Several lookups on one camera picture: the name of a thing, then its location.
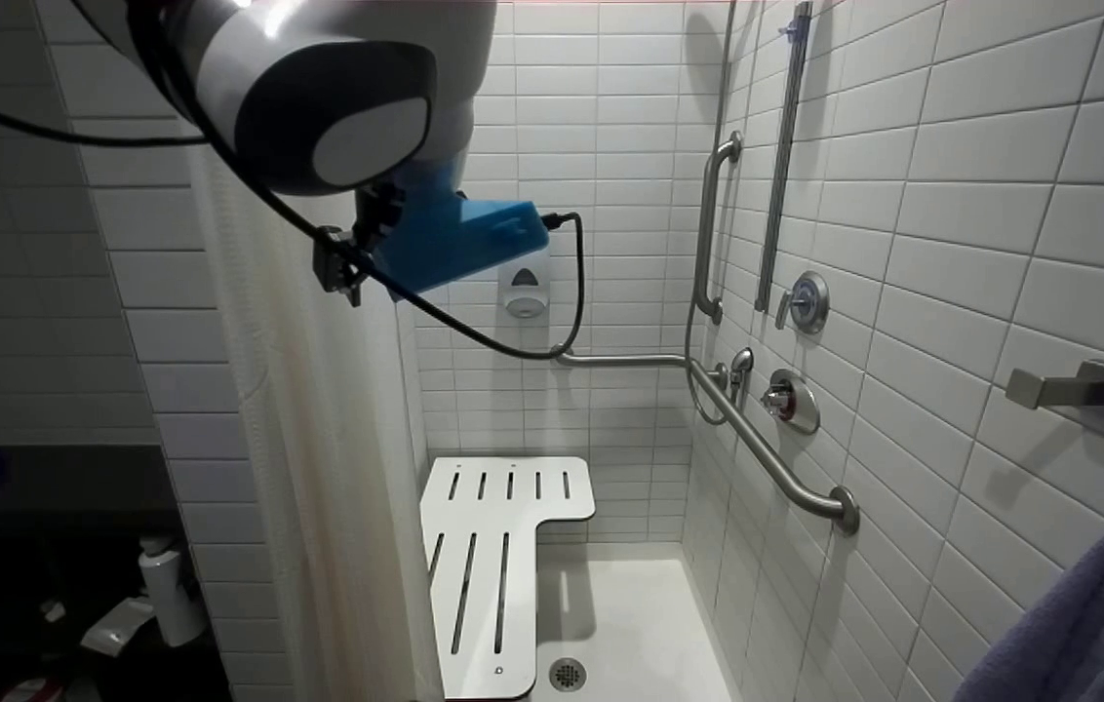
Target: white wall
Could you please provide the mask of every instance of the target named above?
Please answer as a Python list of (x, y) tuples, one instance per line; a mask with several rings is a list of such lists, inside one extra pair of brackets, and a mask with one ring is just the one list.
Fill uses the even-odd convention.
[(1016, 365), (1104, 360), (1104, 0), (845, 0), (820, 14), (782, 288), (833, 279), (824, 338), (754, 314), (785, 95), (772, 4), (746, 106), (720, 356), (761, 344), (824, 402), (800, 441), (751, 417), (861, 533), (790, 507), (698, 431), (689, 563), (746, 702), (954, 699), (1104, 533), (1104, 424), (1017, 409)]
[[(0, 109), (63, 125), (27, 0), (0, 0)], [(158, 444), (83, 160), (5, 129), (0, 444)]]
[[(582, 212), (590, 225), (590, 350), (678, 350), (712, 151), (725, 4), (500, 4), (466, 191)], [(435, 300), (523, 346), (574, 314), (574, 238), (556, 233), (549, 318), (500, 312), (493, 272)], [(413, 314), (431, 452), (577, 452), (597, 520), (549, 537), (678, 542), (689, 424), (678, 370), (556, 370), (506, 364)]]
[[(171, 106), (70, 0), (38, 0), (38, 14), (75, 129), (183, 132)], [(241, 424), (261, 365), (231, 356), (255, 326), (223, 318), (219, 300), (233, 294), (219, 288), (233, 279), (213, 268), (183, 151), (86, 151), (86, 181), (233, 699), (284, 702), (292, 665), (275, 590), (279, 529), (257, 507), (250, 467), (270, 452), (270, 438)]]

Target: shower control knob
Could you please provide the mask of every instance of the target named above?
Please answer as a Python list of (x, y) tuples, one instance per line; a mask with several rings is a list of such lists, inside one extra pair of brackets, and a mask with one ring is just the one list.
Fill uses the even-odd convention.
[(794, 409), (795, 409), (795, 398), (794, 398), (790, 387), (772, 387), (772, 391), (761, 392), (761, 407), (765, 407), (770, 415), (776, 415), (782, 420), (790, 420)]
[(776, 326), (794, 314), (794, 326), (820, 334), (833, 312), (829, 279), (820, 272), (800, 272), (795, 283), (782, 296)]
[(816, 438), (820, 431), (820, 407), (803, 377), (794, 370), (776, 370), (761, 407), (776, 415), (790, 430)]

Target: shower valve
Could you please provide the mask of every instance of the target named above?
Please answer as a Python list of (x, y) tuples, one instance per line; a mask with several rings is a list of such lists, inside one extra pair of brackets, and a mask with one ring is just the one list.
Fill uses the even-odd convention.
[(833, 312), (833, 294), (820, 272), (800, 272), (795, 283), (782, 296), (776, 326), (794, 314), (794, 326), (820, 334)]
[(713, 364), (712, 365), (712, 383), (735, 402), (743, 407), (751, 392), (751, 376), (754, 376), (754, 346), (743, 346), (735, 356), (735, 364)]
[(803, 377), (794, 370), (776, 370), (761, 407), (776, 415), (790, 430), (816, 438), (820, 431), (820, 407)]

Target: shower floor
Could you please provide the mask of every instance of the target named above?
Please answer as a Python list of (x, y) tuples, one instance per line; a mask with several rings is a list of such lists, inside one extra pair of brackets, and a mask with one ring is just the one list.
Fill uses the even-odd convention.
[[(527, 702), (730, 702), (678, 559), (548, 552), (539, 565), (539, 686)], [(587, 686), (556, 689), (549, 662)]]

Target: vertical grab bar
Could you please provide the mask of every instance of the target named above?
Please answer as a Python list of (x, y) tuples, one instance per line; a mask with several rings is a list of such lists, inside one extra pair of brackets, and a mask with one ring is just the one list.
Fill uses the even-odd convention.
[(776, 170), (772, 170), (772, 195), (770, 195), (770, 229), (761, 242), (761, 268), (757, 268), (757, 300), (754, 300), (757, 312), (772, 312), (794, 132), (795, 132), (800, 84), (803, 84), (808, 49), (811, 49), (811, 4), (794, 8), (794, 25), (785, 28), (785, 34), (794, 44), (794, 60), (790, 60), (782, 147), (776, 147)]
[(708, 170), (704, 170), (704, 212), (698, 212), (698, 264), (695, 264), (695, 308), (712, 314), (713, 322), (724, 318), (720, 296), (712, 296), (712, 264), (713, 264), (713, 205), (720, 205), (720, 175), (724, 162), (743, 160), (743, 138), (735, 132), (730, 145), (712, 151)]

